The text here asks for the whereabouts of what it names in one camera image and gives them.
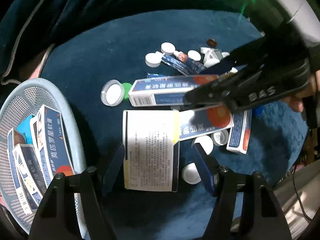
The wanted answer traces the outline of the person's hand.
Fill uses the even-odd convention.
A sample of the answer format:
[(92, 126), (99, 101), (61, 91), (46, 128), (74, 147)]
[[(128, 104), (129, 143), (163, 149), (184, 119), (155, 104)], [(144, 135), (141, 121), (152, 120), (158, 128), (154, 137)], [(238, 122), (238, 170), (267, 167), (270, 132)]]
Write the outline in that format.
[(319, 70), (310, 76), (309, 84), (306, 89), (297, 93), (293, 96), (288, 96), (283, 98), (282, 101), (285, 102), (294, 112), (302, 113), (304, 110), (302, 98), (306, 98), (308, 96), (313, 96), (317, 92), (319, 92)]

